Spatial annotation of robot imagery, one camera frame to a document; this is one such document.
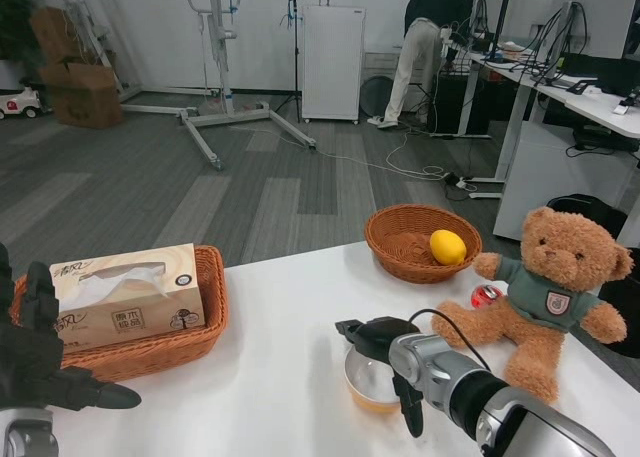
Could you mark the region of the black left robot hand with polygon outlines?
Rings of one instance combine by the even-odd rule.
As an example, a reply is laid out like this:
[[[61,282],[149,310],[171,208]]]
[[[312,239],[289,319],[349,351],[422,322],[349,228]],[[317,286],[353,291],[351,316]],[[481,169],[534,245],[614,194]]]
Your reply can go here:
[[[90,370],[62,366],[64,343],[55,325],[59,301],[47,265],[34,261],[26,277],[19,322],[10,308],[15,282],[6,247],[1,248],[1,406],[132,409],[141,397],[134,390],[101,382]]]

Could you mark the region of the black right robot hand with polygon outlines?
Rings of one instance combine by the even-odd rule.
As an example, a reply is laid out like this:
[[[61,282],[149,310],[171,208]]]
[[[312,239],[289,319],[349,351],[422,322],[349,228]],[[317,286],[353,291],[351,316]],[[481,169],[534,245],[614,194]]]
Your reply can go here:
[[[391,343],[398,337],[418,333],[413,323],[396,317],[379,317],[368,322],[345,320],[335,323],[336,330],[353,344],[355,350],[374,361],[390,365]],[[399,397],[401,412],[407,428],[414,438],[423,433],[423,394],[414,389],[398,372],[393,371],[392,383]]]

